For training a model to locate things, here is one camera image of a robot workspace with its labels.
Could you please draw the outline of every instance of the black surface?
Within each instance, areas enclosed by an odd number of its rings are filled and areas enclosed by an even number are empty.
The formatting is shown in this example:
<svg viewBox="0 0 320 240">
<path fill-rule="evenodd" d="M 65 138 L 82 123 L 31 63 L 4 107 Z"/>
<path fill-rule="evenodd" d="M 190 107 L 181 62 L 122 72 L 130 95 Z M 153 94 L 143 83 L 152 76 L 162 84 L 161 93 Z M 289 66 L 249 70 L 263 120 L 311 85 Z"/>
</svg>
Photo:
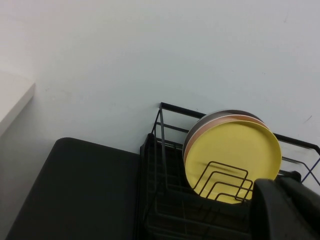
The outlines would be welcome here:
<svg viewBox="0 0 320 240">
<path fill-rule="evenodd" d="M 133 239 L 138 154 L 58 140 L 7 240 Z"/>
</svg>

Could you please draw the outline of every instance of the white wall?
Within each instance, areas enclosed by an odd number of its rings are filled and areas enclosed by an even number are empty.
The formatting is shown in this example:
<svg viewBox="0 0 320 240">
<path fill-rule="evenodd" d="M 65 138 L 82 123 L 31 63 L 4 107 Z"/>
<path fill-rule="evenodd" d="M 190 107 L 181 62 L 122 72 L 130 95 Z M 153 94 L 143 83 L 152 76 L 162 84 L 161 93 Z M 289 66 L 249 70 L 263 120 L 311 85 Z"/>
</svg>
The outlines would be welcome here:
<svg viewBox="0 0 320 240">
<path fill-rule="evenodd" d="M 138 152 L 161 101 L 246 110 L 320 145 L 319 12 L 317 0 L 2 0 L 0 71 L 37 88 L 0 139 L 0 239 L 57 139 Z"/>
</svg>

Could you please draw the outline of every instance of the black wire dish rack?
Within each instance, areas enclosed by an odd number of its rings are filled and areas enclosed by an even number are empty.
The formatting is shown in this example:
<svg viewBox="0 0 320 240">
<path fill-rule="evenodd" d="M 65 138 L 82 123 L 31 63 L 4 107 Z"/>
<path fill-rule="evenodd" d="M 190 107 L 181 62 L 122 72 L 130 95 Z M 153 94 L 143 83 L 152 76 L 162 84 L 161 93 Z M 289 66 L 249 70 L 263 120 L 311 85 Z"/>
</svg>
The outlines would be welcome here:
<svg viewBox="0 0 320 240">
<path fill-rule="evenodd" d="M 206 171 L 211 171 L 205 179 L 205 184 L 210 182 L 214 175 L 227 175 L 236 178 L 238 185 L 217 181 L 210 188 L 206 197 L 200 197 L 189 186 L 184 169 L 181 143 L 165 138 L 165 129 L 187 134 L 188 129 L 164 123 L 164 111 L 200 119 L 205 114 L 160 103 L 159 111 L 150 134 L 140 148 L 141 172 L 139 179 L 139 201 L 137 206 L 138 225 L 137 239 L 157 240 L 249 240 L 251 239 L 249 228 L 249 205 L 247 199 L 252 192 L 253 182 L 247 179 L 248 171 L 231 165 L 218 162 L 213 159 L 207 164 L 200 180 L 207 176 Z M 315 150 L 320 156 L 320 148 L 317 145 L 275 134 L 280 142 Z M 283 157 L 283 161 L 304 166 L 306 174 L 301 179 L 298 172 L 280 170 L 278 177 L 286 176 L 300 180 L 302 183 L 311 175 L 320 186 L 313 170 L 317 166 L 318 158 L 311 168 L 306 163 L 289 157 Z M 236 169 L 243 172 L 243 177 L 219 171 L 223 168 Z M 219 193 L 216 198 L 208 199 L 215 186 L 228 185 L 237 188 L 235 195 Z M 220 196 L 228 196 L 238 201 L 238 204 L 229 204 L 219 201 Z"/>
</svg>

